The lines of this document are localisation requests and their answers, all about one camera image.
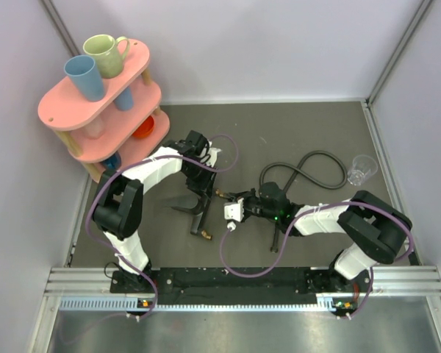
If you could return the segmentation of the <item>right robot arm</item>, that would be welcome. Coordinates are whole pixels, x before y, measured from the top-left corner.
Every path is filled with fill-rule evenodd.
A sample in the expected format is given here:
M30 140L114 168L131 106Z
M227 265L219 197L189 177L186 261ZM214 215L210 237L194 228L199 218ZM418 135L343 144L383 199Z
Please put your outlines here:
M352 286L364 270L394 263L405 243L409 244L407 254L414 248L412 222L366 190L342 202L317 206L290 201L275 182L258 190L217 195L226 201L223 214L228 232L254 216L272 221L285 237L346 234L353 243L337 255L328 273L330 286L338 291Z

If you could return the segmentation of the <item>black fitting with brass connectors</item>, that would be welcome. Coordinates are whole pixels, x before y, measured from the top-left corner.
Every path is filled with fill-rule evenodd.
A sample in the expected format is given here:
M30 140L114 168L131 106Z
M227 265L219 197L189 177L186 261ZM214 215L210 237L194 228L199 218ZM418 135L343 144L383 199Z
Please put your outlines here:
M190 234L205 240L212 240L213 236L206 230L204 224L207 219L212 199L218 195L216 189L208 189L200 193L192 192L189 195L176 196L168 200L168 206L173 210L187 213L192 216Z

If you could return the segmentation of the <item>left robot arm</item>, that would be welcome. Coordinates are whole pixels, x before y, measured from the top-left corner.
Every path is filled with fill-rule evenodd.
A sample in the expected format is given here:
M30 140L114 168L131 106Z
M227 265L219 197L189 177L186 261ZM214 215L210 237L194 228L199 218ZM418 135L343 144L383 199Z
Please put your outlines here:
M144 164L135 165L117 174L105 171L98 184L101 193L91 220L105 234L115 249L115 256L126 282L135 291L147 290L152 281L151 263L138 235L142 220L143 197L150 189L170 175L183 173L186 186L192 193L167 199L174 210L193 217L190 233L207 240L212 238L204 228L205 218L213 196L216 178L214 168L220 149L201 133L190 131L184 140L169 140Z

